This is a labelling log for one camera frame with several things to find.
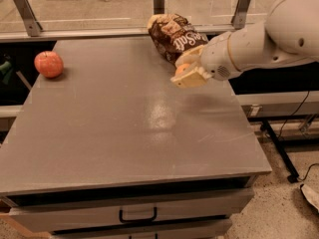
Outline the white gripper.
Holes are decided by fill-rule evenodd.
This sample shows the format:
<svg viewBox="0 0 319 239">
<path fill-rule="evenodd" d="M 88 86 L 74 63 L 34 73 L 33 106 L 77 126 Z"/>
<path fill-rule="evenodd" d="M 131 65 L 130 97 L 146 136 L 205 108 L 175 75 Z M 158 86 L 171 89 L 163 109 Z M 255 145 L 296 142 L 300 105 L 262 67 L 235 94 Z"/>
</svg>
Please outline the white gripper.
<svg viewBox="0 0 319 239">
<path fill-rule="evenodd" d="M 175 62 L 179 67 L 190 64 L 184 72 L 174 75 L 170 81 L 179 88 L 201 87 L 212 77 L 225 81 L 237 78 L 241 72 L 234 66 L 228 47 L 230 32 L 213 37 L 206 45 L 199 45 L 183 52 Z"/>
</svg>

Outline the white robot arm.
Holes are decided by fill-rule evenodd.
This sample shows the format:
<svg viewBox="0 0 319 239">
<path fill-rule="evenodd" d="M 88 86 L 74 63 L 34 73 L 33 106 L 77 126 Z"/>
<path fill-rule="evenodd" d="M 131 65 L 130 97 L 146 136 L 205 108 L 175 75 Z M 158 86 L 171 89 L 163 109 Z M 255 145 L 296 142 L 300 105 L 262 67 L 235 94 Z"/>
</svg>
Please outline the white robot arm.
<svg viewBox="0 0 319 239">
<path fill-rule="evenodd" d="M 253 69 L 319 61 L 319 0 L 276 0 L 266 18 L 184 52 L 171 81 L 179 88 L 225 81 Z"/>
</svg>

